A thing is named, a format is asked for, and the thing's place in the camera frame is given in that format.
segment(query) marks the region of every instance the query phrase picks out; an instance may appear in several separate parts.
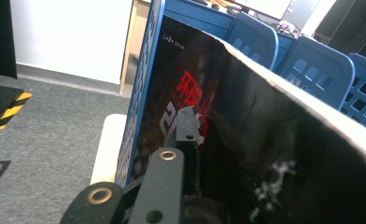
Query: gray carpet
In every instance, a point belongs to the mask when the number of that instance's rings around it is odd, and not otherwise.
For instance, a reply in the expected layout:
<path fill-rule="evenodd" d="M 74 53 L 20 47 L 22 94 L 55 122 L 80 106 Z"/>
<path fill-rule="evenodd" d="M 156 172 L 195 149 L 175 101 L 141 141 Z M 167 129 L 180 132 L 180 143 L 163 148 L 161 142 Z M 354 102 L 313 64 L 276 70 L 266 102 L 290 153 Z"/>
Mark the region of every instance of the gray carpet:
<path fill-rule="evenodd" d="M 0 223 L 59 223 L 90 183 L 104 119 L 128 98 L 21 78 L 33 94 L 0 130 Z"/>

